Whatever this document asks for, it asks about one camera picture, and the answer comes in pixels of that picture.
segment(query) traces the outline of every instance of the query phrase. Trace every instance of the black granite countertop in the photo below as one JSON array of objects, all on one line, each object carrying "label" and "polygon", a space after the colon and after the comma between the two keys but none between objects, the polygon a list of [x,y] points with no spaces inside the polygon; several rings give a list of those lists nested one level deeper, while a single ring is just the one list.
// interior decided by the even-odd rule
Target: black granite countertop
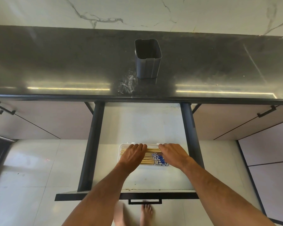
[{"label": "black granite countertop", "polygon": [[[159,41],[155,79],[139,38]],[[283,104],[283,37],[0,26],[0,98]]]}]

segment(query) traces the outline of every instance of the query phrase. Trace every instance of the forearm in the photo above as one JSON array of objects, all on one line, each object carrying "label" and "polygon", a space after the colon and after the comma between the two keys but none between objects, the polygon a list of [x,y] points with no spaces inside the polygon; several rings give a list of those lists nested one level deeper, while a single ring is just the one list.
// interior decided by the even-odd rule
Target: forearm
[{"label": "forearm", "polygon": [[111,226],[114,206],[128,175],[121,165],[116,165],[77,205],[63,226]]},{"label": "forearm", "polygon": [[189,160],[182,171],[194,186],[204,209],[215,226],[274,226],[258,209],[201,168],[193,159]]}]

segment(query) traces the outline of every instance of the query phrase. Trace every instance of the hand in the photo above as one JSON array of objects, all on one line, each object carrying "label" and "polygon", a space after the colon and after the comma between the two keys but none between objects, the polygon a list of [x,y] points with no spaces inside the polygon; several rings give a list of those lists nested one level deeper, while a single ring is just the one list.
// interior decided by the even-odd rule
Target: hand
[{"label": "hand", "polygon": [[147,151],[147,144],[131,144],[121,156],[117,166],[123,167],[126,172],[133,172],[142,162]]},{"label": "hand", "polygon": [[179,144],[165,143],[158,147],[164,160],[178,169],[183,170],[189,162],[194,161]]}]

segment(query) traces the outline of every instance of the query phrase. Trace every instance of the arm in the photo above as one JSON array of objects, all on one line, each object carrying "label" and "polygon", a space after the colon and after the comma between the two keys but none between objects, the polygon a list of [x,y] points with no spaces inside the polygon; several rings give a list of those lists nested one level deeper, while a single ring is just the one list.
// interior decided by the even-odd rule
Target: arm
[{"label": "arm", "polygon": [[215,226],[275,226],[243,197],[200,167],[179,144],[160,144],[159,148],[165,161],[188,177]]},{"label": "arm", "polygon": [[141,163],[146,151],[146,144],[131,144],[114,169],[94,186],[62,226],[111,226],[124,181]]}]

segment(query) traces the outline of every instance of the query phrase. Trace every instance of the white marble backsplash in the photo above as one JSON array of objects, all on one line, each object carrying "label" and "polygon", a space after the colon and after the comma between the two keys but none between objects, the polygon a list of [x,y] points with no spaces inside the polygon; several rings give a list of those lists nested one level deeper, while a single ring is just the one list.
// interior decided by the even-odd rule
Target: white marble backsplash
[{"label": "white marble backsplash", "polygon": [[283,36],[283,0],[0,0],[0,25]]}]

